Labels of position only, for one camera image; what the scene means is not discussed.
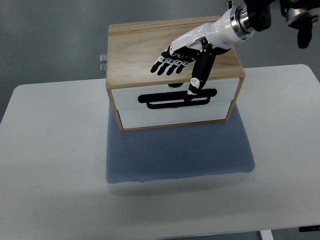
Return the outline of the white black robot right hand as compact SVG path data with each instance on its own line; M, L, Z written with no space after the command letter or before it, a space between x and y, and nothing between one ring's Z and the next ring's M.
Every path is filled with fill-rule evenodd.
M216 56L228 52L237 35L232 26L235 7L228 9L217 21L198 26L173 40L163 51L150 72L168 76L179 74L194 62L185 102L190 102L206 84Z

